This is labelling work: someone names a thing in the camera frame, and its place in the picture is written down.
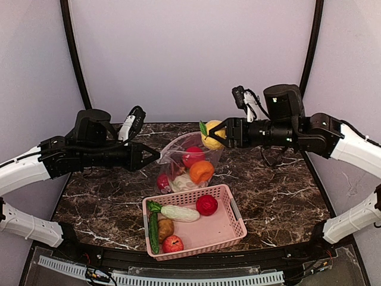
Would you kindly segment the red ball fruit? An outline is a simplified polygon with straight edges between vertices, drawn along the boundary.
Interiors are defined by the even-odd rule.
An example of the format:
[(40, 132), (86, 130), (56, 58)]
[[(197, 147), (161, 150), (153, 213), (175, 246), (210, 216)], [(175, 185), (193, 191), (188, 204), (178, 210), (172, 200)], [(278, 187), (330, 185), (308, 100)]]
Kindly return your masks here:
[(168, 181), (168, 176), (166, 174), (161, 174), (157, 178), (157, 187), (163, 193), (168, 193), (171, 191), (170, 184)]

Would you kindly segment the clear zip top bag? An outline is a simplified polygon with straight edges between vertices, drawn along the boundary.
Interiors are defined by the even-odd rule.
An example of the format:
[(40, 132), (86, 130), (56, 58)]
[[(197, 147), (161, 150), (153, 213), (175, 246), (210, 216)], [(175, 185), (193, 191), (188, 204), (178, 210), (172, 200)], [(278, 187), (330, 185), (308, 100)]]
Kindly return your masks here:
[(204, 146), (201, 132), (186, 133), (167, 144), (157, 163), (160, 171), (155, 180), (159, 194), (185, 192), (209, 185), (212, 175), (201, 180), (192, 179), (193, 166), (207, 173), (215, 171), (223, 150)]

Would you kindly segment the orange fruit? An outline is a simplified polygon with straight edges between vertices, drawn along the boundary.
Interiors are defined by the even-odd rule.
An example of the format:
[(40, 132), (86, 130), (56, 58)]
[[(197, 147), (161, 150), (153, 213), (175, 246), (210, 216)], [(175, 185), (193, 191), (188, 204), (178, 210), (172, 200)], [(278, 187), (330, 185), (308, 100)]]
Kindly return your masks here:
[(213, 174), (214, 166), (206, 160), (194, 163), (189, 169), (190, 179), (195, 184), (208, 181)]

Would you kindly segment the pale green cabbage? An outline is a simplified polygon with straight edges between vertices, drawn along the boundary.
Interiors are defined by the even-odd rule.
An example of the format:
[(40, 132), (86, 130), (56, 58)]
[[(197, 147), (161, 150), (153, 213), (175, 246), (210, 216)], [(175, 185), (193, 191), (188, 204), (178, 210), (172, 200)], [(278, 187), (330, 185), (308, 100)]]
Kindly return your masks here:
[(169, 184), (174, 193), (191, 191), (208, 186), (208, 182), (194, 183), (187, 173), (176, 176), (173, 181), (169, 181)]

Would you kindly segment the green cucumber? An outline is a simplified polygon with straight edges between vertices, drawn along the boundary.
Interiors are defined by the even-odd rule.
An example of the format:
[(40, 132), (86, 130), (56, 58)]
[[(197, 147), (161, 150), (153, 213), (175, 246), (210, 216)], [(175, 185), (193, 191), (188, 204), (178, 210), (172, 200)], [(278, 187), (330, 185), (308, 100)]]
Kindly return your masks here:
[(148, 226), (149, 243), (152, 253), (158, 254), (160, 252), (158, 214), (160, 213), (162, 206), (161, 204), (154, 201), (148, 201), (147, 206), (148, 210), (151, 213)]

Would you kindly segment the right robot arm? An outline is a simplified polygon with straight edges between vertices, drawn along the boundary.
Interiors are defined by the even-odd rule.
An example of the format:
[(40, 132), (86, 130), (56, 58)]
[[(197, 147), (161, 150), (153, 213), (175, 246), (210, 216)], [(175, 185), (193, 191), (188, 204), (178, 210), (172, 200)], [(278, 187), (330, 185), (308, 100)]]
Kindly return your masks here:
[[(380, 144), (359, 133), (344, 120), (325, 113), (305, 115), (301, 91), (280, 84), (264, 91), (266, 120), (230, 117), (208, 131), (208, 137), (227, 148), (286, 147), (333, 158), (380, 177)], [(336, 244), (380, 221), (380, 187), (345, 213), (322, 221), (311, 240)]]

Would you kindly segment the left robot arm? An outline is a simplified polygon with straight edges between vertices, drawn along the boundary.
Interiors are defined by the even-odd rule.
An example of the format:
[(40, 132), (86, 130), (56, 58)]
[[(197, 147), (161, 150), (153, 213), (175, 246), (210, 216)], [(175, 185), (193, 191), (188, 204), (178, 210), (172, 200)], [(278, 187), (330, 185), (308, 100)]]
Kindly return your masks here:
[[(137, 105), (116, 129), (106, 111), (79, 111), (74, 128), (66, 136), (44, 140), (1, 164), (1, 195), (90, 167), (122, 167), (130, 172), (143, 169), (160, 158), (160, 152), (133, 142), (142, 129), (145, 116), (146, 113)], [(1, 201), (1, 230), (54, 248), (77, 243), (71, 225), (34, 217), (4, 200)]]

